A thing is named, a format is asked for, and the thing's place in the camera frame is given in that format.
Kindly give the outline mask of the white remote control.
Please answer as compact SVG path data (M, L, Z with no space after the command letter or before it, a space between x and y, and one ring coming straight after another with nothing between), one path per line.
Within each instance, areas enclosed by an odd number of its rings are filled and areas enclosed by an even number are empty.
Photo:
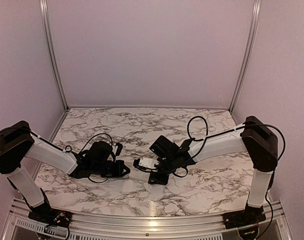
M149 181L150 172L144 172L137 169L133 169L128 174L128 177L132 180L141 181L147 183Z

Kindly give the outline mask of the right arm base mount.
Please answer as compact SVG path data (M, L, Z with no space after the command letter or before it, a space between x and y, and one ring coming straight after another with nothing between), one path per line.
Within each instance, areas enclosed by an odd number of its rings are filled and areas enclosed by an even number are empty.
M227 212L222 217L226 229L255 225L267 219L263 206L257 208L248 204L245 205L243 210Z

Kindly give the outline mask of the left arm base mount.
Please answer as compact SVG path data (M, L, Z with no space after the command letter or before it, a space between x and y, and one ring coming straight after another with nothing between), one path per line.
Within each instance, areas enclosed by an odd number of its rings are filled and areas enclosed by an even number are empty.
M30 206L28 218L49 226L68 228L70 226L72 213L66 210L52 208L49 200L45 197L44 202L36 207Z

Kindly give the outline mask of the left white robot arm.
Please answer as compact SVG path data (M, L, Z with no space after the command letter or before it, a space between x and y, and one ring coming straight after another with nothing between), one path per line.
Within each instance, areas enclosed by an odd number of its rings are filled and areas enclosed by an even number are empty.
M39 161L75 179L89 179L92 175L104 179L123 178L131 170L124 160L116 159L122 151L122 144L117 143L116 150L113 146L113 143L100 140L94 142L90 149L76 153L70 146L62 149L48 142L31 131L29 124L22 120L0 130L0 174L6 176L43 222L50 223L55 219L55 211L50 208L43 190L22 166L22 160Z

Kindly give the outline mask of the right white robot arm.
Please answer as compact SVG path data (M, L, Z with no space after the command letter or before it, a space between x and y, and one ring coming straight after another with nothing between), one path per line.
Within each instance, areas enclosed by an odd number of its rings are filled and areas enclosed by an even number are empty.
M181 146L161 135L150 147L157 156L156 169L150 173L150 184L166 185L169 175L178 168L233 153L247 152L253 164L253 177L247 207L239 219L250 224L259 216L273 173L278 165L278 137L257 117L248 116L243 124L201 141L186 139Z

